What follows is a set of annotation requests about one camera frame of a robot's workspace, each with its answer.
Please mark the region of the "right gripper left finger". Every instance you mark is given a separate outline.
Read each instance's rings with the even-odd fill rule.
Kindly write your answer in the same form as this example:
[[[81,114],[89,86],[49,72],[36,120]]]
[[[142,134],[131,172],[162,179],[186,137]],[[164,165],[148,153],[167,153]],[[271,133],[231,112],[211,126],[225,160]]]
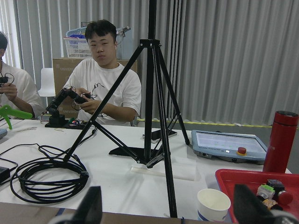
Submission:
[[[102,220],[101,187],[90,187],[80,203],[71,224],[100,224]]]

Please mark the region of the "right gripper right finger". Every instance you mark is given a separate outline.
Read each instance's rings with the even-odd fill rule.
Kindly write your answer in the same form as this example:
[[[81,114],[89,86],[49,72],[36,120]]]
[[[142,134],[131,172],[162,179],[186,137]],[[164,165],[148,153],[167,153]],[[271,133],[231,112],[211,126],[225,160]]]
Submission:
[[[243,184],[236,184],[234,216],[239,224],[273,224],[274,217],[266,206]]]

